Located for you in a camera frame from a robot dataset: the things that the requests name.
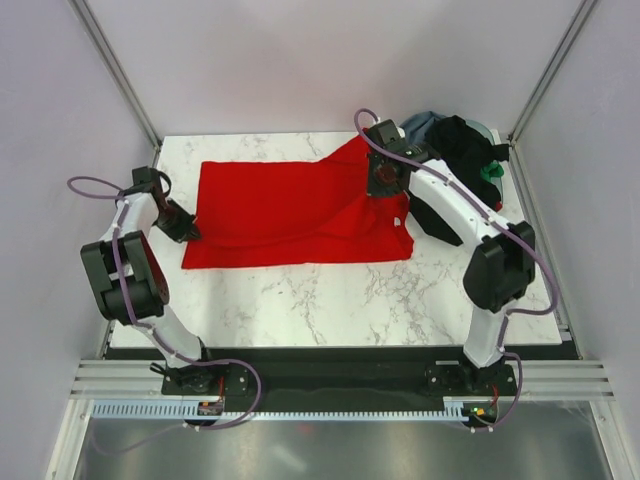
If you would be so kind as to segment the red t shirt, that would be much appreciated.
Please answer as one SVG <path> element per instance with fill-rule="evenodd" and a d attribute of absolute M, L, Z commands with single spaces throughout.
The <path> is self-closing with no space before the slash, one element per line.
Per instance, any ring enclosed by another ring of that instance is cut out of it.
<path fill-rule="evenodd" d="M 405 194 L 367 193 L 368 145 L 355 137 L 316 162 L 202 164 L 185 270 L 404 261 L 414 240 Z"/>

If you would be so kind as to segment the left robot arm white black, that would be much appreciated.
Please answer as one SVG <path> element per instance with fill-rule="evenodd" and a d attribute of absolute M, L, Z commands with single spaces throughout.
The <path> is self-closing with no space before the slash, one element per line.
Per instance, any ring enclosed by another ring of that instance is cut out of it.
<path fill-rule="evenodd" d="M 154 228 L 180 244 L 197 241 L 196 216 L 170 198 L 171 180 L 152 167 L 132 171 L 132 185 L 114 196 L 115 215 L 99 240 L 81 248 L 80 256 L 101 315 L 143 334 L 170 369 L 186 368 L 185 382 L 208 393 L 219 382 L 219 369 L 205 360 L 204 345 L 178 319 L 170 303 L 166 277 L 147 239 Z"/>

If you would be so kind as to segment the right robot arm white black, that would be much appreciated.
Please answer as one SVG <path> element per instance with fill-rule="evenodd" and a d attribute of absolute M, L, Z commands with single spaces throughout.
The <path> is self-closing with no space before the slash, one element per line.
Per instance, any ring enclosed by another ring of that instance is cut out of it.
<path fill-rule="evenodd" d="M 504 356 L 504 318 L 535 279 L 535 234 L 484 204 L 426 143 L 411 145 L 391 120 L 378 119 L 358 133 L 369 145 L 367 194 L 405 193 L 431 207 L 470 254 L 463 287 L 473 304 L 458 381 L 467 392 L 483 392 L 494 381 L 492 366 Z"/>

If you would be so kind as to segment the grey blue t shirt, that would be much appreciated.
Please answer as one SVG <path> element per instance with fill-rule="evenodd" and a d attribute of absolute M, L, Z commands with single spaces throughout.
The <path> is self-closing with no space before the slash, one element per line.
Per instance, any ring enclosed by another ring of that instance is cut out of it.
<path fill-rule="evenodd" d="M 405 133 L 405 138 L 409 145 L 418 145 L 428 141 L 428 131 L 438 121 L 445 118 L 445 115 L 434 111 L 425 111 L 409 117 L 401 123 L 400 128 Z"/>

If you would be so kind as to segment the black t shirt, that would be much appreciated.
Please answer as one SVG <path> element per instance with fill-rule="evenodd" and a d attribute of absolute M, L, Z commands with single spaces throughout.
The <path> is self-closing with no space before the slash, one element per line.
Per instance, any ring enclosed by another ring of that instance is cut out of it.
<path fill-rule="evenodd" d="M 457 115 L 445 116 L 428 131 L 428 141 L 430 146 L 447 163 L 452 173 L 482 202 L 485 203 L 485 200 L 495 201 L 496 197 L 492 194 L 496 194 L 496 191 L 491 185 L 487 185 L 487 189 L 483 189 L 478 168 L 467 156 L 472 133 L 473 131 L 468 128 L 465 119 Z M 500 145 L 504 149 L 503 159 L 506 162 L 509 160 L 508 147 L 504 144 Z"/>

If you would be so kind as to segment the green garment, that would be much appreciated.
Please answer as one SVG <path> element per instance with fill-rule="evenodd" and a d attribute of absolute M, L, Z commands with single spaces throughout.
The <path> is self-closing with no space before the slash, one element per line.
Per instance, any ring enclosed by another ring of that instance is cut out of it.
<path fill-rule="evenodd" d="M 481 167 L 480 176 L 484 181 L 493 183 L 495 179 L 501 179 L 504 176 L 504 168 L 498 161 L 494 160 Z"/>

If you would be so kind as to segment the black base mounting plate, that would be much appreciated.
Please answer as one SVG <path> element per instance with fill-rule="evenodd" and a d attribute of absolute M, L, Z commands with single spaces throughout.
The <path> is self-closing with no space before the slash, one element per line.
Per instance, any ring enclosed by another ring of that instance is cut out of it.
<path fill-rule="evenodd" d="M 461 347 L 244 348 L 207 350 L 215 366 L 162 363 L 165 395 L 222 396 L 228 413 L 430 411 L 451 397 L 507 397 L 511 365 L 476 369 Z"/>

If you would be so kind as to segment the aluminium front rail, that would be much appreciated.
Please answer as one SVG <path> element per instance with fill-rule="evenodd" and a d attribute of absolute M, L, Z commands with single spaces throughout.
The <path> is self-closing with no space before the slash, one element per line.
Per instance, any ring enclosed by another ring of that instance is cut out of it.
<path fill-rule="evenodd" d="M 178 376 L 149 361 L 96 360 L 80 364 L 71 387 L 74 398 L 152 399 L 160 396 L 245 397 L 261 385 L 265 392 L 329 391 L 425 392 L 444 397 L 526 400 L 600 400 L 613 397 L 604 366 L 584 360 L 508 360 L 484 374 L 456 361 L 270 361 L 254 360 L 251 374 L 240 365 L 222 365 L 209 374 Z"/>

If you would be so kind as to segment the left aluminium frame post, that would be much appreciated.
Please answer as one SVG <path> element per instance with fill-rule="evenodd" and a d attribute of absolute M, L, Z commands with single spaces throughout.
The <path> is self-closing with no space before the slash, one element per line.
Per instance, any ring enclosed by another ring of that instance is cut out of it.
<path fill-rule="evenodd" d="M 151 148 L 155 153 L 159 153 L 162 146 L 160 135 L 143 107 L 115 49 L 100 25 L 98 17 L 93 12 L 90 2 L 86 0 L 69 0 L 68 4 L 88 34 L 102 63 L 114 81 L 125 103 L 128 105 L 136 123 L 151 145 Z"/>

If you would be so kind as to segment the aluminium frame post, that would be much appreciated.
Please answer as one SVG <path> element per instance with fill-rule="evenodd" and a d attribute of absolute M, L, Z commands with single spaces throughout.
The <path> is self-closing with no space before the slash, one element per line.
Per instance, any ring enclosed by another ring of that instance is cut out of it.
<path fill-rule="evenodd" d="M 551 57 L 546 63 L 541 76 L 536 82 L 523 109 L 518 115 L 514 126 L 507 136 L 510 145 L 515 145 L 524 133 L 531 121 L 531 118 L 538 109 L 541 101 L 557 77 L 561 67 L 564 65 L 591 15 L 599 4 L 599 0 L 581 0 L 579 2 Z"/>
<path fill-rule="evenodd" d="M 114 81 L 125 103 L 128 105 L 136 123 L 151 145 L 151 148 L 155 153 L 159 153 L 162 146 L 160 135 L 143 107 L 115 49 L 100 25 L 98 17 L 93 12 L 90 2 L 86 0 L 69 0 L 68 4 L 88 34 L 102 63 Z"/>

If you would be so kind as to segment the right aluminium frame post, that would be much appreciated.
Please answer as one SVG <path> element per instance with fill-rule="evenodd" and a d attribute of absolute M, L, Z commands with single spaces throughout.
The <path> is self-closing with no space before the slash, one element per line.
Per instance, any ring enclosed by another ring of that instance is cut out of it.
<path fill-rule="evenodd" d="M 514 126 L 507 136 L 510 145 L 515 145 L 524 133 L 531 121 L 531 118 L 538 109 L 541 101 L 557 77 L 561 67 L 564 65 L 591 15 L 599 4 L 599 0 L 581 0 L 579 2 L 551 57 L 546 63 L 541 76 L 536 82 L 523 109 L 518 115 Z"/>

